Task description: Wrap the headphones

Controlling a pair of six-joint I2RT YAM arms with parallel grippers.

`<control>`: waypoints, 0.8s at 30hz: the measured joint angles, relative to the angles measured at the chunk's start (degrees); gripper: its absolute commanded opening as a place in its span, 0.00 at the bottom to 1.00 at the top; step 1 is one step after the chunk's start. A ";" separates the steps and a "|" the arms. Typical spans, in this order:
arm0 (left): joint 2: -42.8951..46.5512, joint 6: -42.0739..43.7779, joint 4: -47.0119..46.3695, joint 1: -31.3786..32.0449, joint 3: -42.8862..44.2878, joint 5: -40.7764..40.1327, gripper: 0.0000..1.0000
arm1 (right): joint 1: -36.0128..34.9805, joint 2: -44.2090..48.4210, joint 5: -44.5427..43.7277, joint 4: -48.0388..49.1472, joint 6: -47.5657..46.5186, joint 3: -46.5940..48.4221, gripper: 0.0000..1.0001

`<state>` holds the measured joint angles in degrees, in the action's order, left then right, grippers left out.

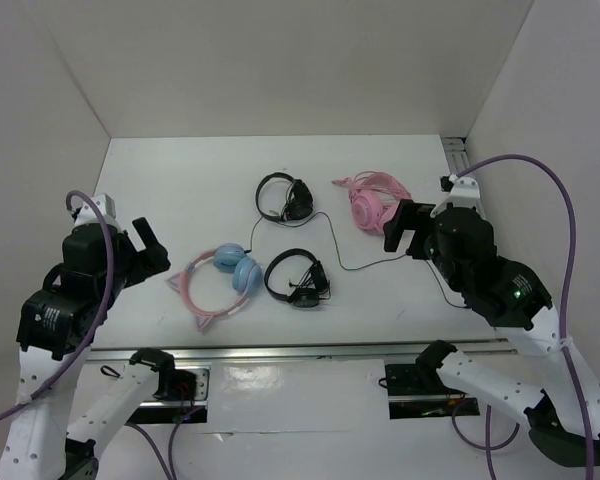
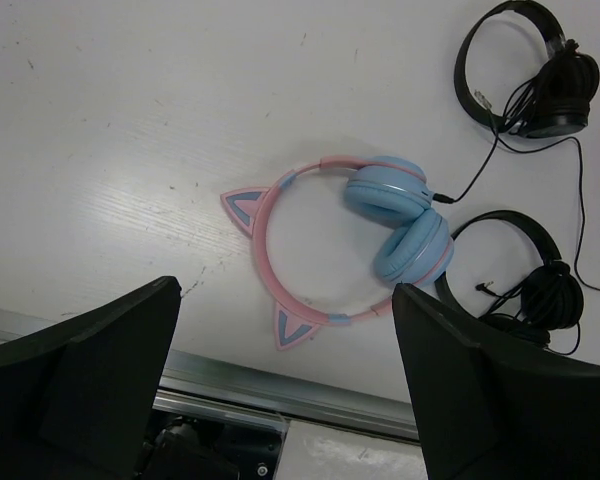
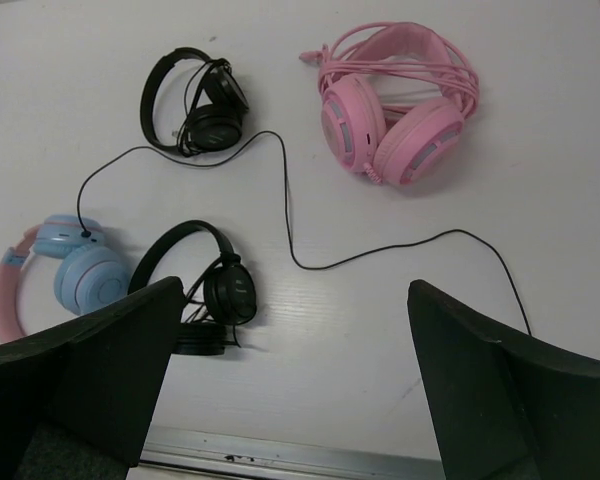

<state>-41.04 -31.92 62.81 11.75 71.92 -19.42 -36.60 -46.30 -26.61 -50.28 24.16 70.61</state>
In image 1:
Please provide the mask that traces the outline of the pink blue cat-ear headphones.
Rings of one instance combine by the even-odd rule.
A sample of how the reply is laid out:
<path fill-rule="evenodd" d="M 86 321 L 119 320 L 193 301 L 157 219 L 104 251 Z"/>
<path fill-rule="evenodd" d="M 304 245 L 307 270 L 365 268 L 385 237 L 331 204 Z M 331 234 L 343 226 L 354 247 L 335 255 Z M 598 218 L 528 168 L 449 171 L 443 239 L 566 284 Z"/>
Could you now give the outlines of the pink blue cat-ear headphones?
<path fill-rule="evenodd" d="M 253 300 L 262 276 L 262 268 L 249 250 L 225 243 L 202 252 L 165 283 L 191 314 L 195 329 L 203 333 Z"/>

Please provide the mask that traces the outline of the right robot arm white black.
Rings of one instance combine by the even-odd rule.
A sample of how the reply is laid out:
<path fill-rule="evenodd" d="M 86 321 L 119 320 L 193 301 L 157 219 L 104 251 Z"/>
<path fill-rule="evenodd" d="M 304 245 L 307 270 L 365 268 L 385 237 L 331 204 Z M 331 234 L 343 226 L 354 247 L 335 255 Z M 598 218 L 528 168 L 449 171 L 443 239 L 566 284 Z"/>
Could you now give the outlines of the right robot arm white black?
<path fill-rule="evenodd" d="M 526 384 L 468 357 L 443 340 L 416 359 L 428 392 L 466 392 L 521 425 L 534 446 L 568 468 L 600 466 L 600 382 L 577 349 L 560 336 L 559 312 L 534 271 L 497 252 L 493 226 L 476 209 L 402 200 L 383 226 L 384 248 L 413 234 L 409 257 L 429 260 L 465 305 L 521 355 L 542 382 Z"/>

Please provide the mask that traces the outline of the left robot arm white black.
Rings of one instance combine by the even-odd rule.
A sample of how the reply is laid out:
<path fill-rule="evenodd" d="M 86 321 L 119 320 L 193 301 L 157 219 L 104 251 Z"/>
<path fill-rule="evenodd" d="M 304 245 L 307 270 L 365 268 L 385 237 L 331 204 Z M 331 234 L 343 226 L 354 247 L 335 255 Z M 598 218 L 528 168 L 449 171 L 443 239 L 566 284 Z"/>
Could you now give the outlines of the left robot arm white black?
<path fill-rule="evenodd" d="M 144 218 L 133 221 L 145 247 L 126 231 L 76 224 L 62 244 L 63 260 L 22 306 L 16 340 L 20 382 L 0 459 L 0 479 L 93 479 L 107 446 L 147 399 L 191 405 L 194 374 L 172 355 L 137 350 L 121 376 L 89 411 L 70 419 L 77 381 L 89 355 L 81 349 L 119 293 L 170 267 L 168 254 Z"/>

